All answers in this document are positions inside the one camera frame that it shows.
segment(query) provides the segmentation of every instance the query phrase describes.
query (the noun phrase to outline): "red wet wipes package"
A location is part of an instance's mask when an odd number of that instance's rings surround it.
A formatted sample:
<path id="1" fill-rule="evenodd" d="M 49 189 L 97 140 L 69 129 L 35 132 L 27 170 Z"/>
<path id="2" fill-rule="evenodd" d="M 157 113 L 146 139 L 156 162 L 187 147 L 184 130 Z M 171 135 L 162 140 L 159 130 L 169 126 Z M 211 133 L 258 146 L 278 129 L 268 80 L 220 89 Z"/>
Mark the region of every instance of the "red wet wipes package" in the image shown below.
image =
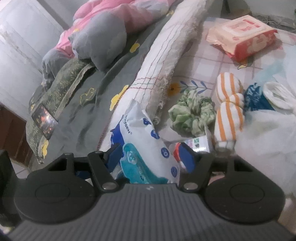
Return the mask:
<path id="1" fill-rule="evenodd" d="M 229 57 L 239 62 L 274 43 L 274 33 L 277 30 L 246 15 L 212 27 L 207 41 L 219 45 Z"/>

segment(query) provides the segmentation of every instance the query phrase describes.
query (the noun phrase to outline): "orange striped cloth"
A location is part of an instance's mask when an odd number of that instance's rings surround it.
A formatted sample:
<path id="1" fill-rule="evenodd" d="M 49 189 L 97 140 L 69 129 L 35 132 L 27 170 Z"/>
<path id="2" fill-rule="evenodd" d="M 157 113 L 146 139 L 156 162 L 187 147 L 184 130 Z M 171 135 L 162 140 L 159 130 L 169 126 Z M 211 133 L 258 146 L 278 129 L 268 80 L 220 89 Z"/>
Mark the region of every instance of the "orange striped cloth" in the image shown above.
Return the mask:
<path id="1" fill-rule="evenodd" d="M 216 94 L 220 102 L 215 121 L 215 149 L 225 151 L 234 148 L 237 132 L 244 125 L 243 87 L 233 73 L 221 73 L 217 78 Z"/>

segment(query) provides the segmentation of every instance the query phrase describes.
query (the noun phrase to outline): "gray ribbed plate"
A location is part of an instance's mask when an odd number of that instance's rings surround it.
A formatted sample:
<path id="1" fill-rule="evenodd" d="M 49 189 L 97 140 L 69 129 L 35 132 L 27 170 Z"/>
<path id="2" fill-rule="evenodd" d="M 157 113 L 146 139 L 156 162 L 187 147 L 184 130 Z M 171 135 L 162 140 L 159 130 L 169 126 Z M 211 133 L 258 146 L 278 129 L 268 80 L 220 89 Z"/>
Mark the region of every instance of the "gray ribbed plate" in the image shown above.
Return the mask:
<path id="1" fill-rule="evenodd" d="M 63 224 L 22 222 L 12 241 L 288 241 L 284 227 L 272 221 L 240 225 L 212 214 L 196 194 L 176 185 L 127 184 L 104 194 L 89 213 Z"/>

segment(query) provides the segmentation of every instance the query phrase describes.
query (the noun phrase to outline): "white logo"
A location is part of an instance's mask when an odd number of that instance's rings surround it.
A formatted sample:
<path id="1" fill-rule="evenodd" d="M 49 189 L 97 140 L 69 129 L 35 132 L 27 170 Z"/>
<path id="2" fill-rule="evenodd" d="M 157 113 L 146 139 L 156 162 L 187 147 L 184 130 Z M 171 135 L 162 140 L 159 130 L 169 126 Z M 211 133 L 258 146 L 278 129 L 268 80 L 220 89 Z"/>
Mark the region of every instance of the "white logo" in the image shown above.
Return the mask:
<path id="1" fill-rule="evenodd" d="M 151 189 L 154 189 L 154 187 L 149 186 L 148 188 L 146 188 L 147 190 L 151 191 Z"/>

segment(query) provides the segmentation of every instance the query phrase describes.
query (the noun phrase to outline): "blue and white plastic package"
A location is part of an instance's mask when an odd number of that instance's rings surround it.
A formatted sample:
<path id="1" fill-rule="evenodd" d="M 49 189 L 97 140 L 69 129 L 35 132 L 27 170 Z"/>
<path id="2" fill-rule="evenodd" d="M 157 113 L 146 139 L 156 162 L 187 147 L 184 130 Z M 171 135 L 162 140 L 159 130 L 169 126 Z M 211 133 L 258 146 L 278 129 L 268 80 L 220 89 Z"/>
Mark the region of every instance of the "blue and white plastic package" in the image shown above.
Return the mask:
<path id="1" fill-rule="evenodd" d="M 131 100 L 111 131 L 112 145 L 122 146 L 120 166 L 131 183 L 179 184 L 180 168 L 154 129 L 140 103 Z"/>

